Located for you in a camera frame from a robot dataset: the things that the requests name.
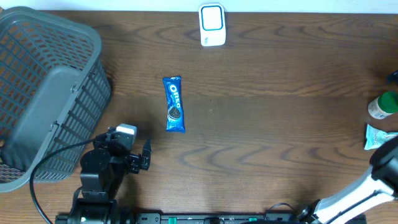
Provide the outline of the green lid jar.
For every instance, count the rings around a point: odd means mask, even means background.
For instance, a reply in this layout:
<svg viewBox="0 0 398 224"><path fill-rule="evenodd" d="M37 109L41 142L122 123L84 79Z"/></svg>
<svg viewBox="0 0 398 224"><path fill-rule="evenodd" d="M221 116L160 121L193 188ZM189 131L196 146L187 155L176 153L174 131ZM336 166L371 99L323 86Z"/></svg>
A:
<svg viewBox="0 0 398 224"><path fill-rule="evenodd" d="M397 93L387 91L368 104L368 113L375 119L384 119L397 112Z"/></svg>

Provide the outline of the blue Oreo cookie pack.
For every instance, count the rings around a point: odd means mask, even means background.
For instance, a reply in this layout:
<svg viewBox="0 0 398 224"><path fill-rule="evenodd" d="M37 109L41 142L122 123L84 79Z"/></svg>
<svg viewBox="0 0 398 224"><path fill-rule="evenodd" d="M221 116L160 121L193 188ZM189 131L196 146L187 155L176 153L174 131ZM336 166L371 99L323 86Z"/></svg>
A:
<svg viewBox="0 0 398 224"><path fill-rule="evenodd" d="M167 132L185 133L184 111L181 96L181 76L163 78L167 100Z"/></svg>

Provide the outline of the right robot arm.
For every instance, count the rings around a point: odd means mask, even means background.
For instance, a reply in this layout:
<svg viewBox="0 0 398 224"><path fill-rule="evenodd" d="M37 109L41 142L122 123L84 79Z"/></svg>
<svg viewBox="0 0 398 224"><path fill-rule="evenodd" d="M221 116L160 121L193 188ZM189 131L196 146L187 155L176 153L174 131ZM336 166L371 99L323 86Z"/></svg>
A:
<svg viewBox="0 0 398 224"><path fill-rule="evenodd" d="M366 210L397 200L397 133L386 133L367 125L364 148L374 150L367 171L337 194L305 207L296 214L295 220L347 223Z"/></svg>

